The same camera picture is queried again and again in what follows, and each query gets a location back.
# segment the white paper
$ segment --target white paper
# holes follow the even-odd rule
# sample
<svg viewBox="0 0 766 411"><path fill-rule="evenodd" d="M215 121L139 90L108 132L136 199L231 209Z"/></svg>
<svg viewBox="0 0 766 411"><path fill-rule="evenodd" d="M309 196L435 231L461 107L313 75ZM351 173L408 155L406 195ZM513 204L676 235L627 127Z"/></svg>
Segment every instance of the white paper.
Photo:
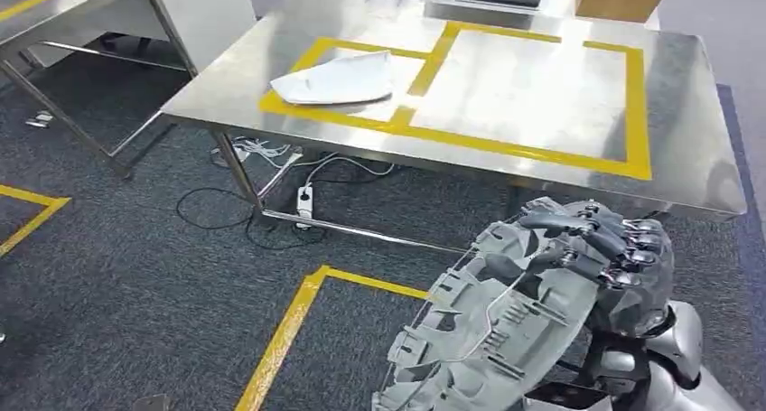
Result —
<svg viewBox="0 0 766 411"><path fill-rule="evenodd" d="M343 104L381 99L394 89L391 53L379 51L342 57L273 79L271 87L291 104Z"/></svg>

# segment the white cable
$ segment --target white cable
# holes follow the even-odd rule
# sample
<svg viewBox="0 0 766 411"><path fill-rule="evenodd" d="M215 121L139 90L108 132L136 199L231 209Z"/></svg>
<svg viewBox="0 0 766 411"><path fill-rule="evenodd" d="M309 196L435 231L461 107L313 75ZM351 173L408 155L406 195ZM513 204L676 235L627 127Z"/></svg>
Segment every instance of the white cable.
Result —
<svg viewBox="0 0 766 411"><path fill-rule="evenodd" d="M249 137L237 137L231 140L232 147L247 152L249 154L258 154L263 158L267 163L271 164L272 167L278 169L281 169L284 167L283 164L279 164L273 160L273 158L277 158L278 156L282 156L287 153L287 151L290 150L290 145L281 145L279 147L266 147L268 145L268 140L260 140L257 138L249 138ZM210 151L212 154L219 154L220 150L219 148L215 148L212 151ZM330 160L333 158L337 153L332 153L329 155L326 155L316 161L311 161L308 163L297 163L294 165L294 167L300 167L305 165L315 165L324 163L327 160Z"/></svg>
<svg viewBox="0 0 766 411"><path fill-rule="evenodd" d="M311 184L312 178L314 177L314 175L317 172L319 172L320 169L322 169L325 165L327 165L329 163L332 163L333 161L345 161L347 163L352 163L352 164L354 164L354 165L356 165L358 167L361 167L362 169L366 170L368 173L374 174L376 176L385 176L385 175L391 173L394 170L394 164L391 164L387 168L387 170L385 170L384 172L376 172L376 171L370 169L368 166L366 166L366 165L364 165L362 163L359 163L357 161L354 161L354 160L352 160L350 158L346 158L345 156L335 156L335 157L330 158L329 160L325 160L323 163L317 165L316 168L314 168L312 170L312 172L309 173L309 177L306 178L306 183L304 184L304 187L307 187L307 186L309 186Z"/></svg>

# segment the carpet floor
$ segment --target carpet floor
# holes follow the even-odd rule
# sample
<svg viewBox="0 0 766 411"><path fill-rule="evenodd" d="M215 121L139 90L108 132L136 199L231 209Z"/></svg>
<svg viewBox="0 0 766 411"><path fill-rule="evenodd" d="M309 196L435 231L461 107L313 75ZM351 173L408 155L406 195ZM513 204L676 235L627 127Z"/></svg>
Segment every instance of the carpet floor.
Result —
<svg viewBox="0 0 766 411"><path fill-rule="evenodd" d="M33 78L112 145L186 81L177 72L79 55ZM720 91L741 154L731 90ZM333 232L289 250L252 242L300 243L286 224L258 223L250 239L244 225L195 228L175 213L184 193L235 190L228 171L210 163L207 133L174 129L133 179L122 181L57 124L25 126L37 109L17 89L0 92L0 183L72 201L0 258L0 324L8 334L0 345L0 409L127 410L140 397L165 393L173 410L231 410L305 275L330 264L427 289L454 261ZM247 166L257 183L273 171L257 158ZM360 176L343 164L323 175ZM291 173L274 194L277 207L288 207L304 176ZM323 219L464 246L539 194L404 169L375 183L318 184L315 197ZM0 202L3 235L34 214L7 202ZM245 217L248 207L201 191L182 211L212 225ZM766 409L766 277L757 217L751 208L727 223L667 222L677 253L674 297L701 313L705 364L748 410ZM261 409L369 409L386 350L416 305L384 291L326 283Z"/></svg>

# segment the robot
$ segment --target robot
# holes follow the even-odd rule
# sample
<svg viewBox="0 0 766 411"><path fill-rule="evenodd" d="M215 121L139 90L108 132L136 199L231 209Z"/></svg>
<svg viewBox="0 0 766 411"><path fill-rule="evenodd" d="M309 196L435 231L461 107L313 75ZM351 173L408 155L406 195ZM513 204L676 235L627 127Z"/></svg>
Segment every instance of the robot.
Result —
<svg viewBox="0 0 766 411"><path fill-rule="evenodd" d="M525 204L436 280L388 351L373 411L742 411L670 300L670 239L595 201ZM562 361L581 330L582 367ZM576 372L544 381L555 366Z"/></svg>

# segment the yellow floor tape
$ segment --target yellow floor tape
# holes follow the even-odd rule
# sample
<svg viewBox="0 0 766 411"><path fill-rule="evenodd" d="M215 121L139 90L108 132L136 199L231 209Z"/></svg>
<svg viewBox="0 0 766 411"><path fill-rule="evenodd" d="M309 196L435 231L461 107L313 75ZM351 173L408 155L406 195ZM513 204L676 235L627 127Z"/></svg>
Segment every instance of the yellow floor tape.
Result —
<svg viewBox="0 0 766 411"><path fill-rule="evenodd" d="M45 206L37 216L18 229L9 239L0 244L0 257L11 251L24 238L28 237L35 229L39 228L57 210L61 209L70 198L54 198L37 194L31 191L19 190L18 188L0 185L0 196L12 197L20 201L29 201Z"/></svg>
<svg viewBox="0 0 766 411"><path fill-rule="evenodd" d="M293 344L295 335L301 329L306 314L320 287L322 287L325 277L338 278L347 282L376 287L377 289L383 289L394 294L420 299L424 299L427 294L426 291L411 287L347 273L326 265L321 266L315 273L306 276L301 287L298 288L298 292L295 293L295 297L290 306L287 307L287 312L279 326L276 327L276 332L268 343L261 361L258 362L253 377L248 382L248 386L245 387L245 392L237 403L235 411L257 411L261 407L264 398L266 398L266 393L271 388L271 383L276 377L276 373L282 366L282 362L285 360L285 356Z"/></svg>

